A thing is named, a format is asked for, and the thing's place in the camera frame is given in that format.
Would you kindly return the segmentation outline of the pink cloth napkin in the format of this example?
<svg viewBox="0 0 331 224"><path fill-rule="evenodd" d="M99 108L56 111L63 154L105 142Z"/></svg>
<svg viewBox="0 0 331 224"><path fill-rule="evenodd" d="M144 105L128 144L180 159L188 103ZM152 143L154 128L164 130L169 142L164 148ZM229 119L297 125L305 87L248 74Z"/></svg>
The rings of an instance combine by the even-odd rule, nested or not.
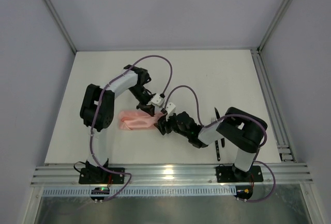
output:
<svg viewBox="0 0 331 224"><path fill-rule="evenodd" d="M157 112L154 116L140 110L121 111L118 115L121 130L149 130L155 129L154 124L163 116Z"/></svg>

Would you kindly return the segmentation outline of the black handled fork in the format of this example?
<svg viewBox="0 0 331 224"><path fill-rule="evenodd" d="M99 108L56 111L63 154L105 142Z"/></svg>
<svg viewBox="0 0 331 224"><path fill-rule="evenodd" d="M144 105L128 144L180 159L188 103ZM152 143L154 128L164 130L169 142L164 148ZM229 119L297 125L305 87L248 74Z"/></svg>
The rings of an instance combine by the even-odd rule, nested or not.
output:
<svg viewBox="0 0 331 224"><path fill-rule="evenodd" d="M215 117L211 117L210 118L210 122L214 122L216 120ZM221 158L220 158L220 150L219 150L219 143L218 143L218 140L215 141L215 149L216 149L216 156L217 156L217 161L220 161Z"/></svg>

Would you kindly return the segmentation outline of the black handled knife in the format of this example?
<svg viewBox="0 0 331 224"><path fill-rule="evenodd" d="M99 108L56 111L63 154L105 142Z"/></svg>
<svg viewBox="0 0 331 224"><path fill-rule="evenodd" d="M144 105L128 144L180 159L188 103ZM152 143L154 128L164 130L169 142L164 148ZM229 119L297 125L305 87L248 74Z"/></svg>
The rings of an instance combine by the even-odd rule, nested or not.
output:
<svg viewBox="0 0 331 224"><path fill-rule="evenodd" d="M216 119L219 119L220 118L219 111L217 110L216 107L214 107L214 110L215 110ZM225 148L225 138L221 139L221 146L222 148Z"/></svg>

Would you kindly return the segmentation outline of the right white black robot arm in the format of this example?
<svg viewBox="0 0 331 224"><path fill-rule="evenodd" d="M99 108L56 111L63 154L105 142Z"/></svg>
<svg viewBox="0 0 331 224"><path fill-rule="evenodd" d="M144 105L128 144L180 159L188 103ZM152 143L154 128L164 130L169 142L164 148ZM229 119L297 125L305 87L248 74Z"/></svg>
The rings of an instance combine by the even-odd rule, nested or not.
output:
<svg viewBox="0 0 331 224"><path fill-rule="evenodd" d="M267 123L235 107L207 126L197 124L186 112L160 117L154 126L162 135L175 132L196 148L205 148L215 141L227 139L237 150L232 165L234 177L242 182L250 178L251 167L260 147L266 142Z"/></svg>

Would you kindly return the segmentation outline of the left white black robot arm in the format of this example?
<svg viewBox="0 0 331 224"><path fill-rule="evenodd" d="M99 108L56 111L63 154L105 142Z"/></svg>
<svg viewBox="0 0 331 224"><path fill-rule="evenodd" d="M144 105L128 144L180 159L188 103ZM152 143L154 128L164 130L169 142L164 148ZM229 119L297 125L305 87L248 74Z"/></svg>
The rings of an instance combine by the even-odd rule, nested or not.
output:
<svg viewBox="0 0 331 224"><path fill-rule="evenodd" d="M155 107L149 102L154 97L144 85L151 81L146 69L127 65L123 72L112 79L105 87L90 84L85 91L80 118L83 124L90 128L90 155L85 162L82 174L87 177L103 176L108 166L108 157L102 153L106 149L106 130L114 117L114 104L118 96L129 90L138 100L137 109L149 116L155 115Z"/></svg>

